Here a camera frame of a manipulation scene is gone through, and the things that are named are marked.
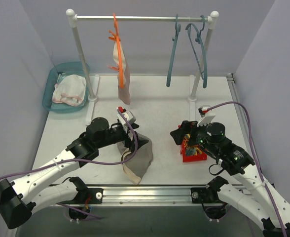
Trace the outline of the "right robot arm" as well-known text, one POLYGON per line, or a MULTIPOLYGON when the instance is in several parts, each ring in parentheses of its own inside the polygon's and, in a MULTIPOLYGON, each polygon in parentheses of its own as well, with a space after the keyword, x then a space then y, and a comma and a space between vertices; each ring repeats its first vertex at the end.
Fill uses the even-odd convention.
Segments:
POLYGON ((254 159, 225 136, 225 126, 219 122, 199 126, 196 121, 184 120, 170 133, 177 145, 187 134, 189 144, 200 146, 251 194, 241 193, 218 175, 207 184, 207 199, 233 206, 256 223, 266 237, 290 237, 290 204, 260 177, 254 159))

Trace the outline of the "grey beige underwear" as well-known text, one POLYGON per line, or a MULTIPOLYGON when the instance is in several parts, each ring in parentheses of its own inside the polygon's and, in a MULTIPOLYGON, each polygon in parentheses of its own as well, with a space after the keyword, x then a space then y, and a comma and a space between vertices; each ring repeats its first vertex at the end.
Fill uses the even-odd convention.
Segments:
POLYGON ((138 185, 153 161, 152 141, 149 139, 149 142, 137 150, 132 158, 133 152, 129 149, 119 150, 119 152, 121 161, 129 160, 123 164, 124 173, 133 184, 138 185))

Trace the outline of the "white pink-trimmed underwear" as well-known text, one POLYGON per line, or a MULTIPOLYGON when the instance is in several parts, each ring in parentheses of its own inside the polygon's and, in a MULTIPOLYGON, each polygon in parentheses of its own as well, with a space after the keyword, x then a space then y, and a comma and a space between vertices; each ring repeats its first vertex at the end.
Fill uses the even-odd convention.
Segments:
POLYGON ((67 104, 73 107, 79 106, 85 97, 86 80, 79 75, 66 76, 60 83, 54 85, 52 102, 67 104))

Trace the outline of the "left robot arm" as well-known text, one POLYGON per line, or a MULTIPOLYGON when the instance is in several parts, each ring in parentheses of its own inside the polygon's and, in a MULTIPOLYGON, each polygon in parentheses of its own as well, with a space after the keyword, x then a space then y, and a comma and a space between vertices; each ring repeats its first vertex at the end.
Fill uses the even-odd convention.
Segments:
POLYGON ((119 144, 124 147, 127 160, 141 151, 149 139, 139 135, 139 126, 133 121, 118 118, 109 125, 105 118, 95 118, 77 139, 42 167, 17 173, 15 180, 9 175, 0 177, 0 215, 9 229, 15 229, 37 211, 63 201, 81 203, 88 198, 89 189, 79 177, 71 177, 65 183, 53 182, 87 163, 94 163, 99 149, 119 144))

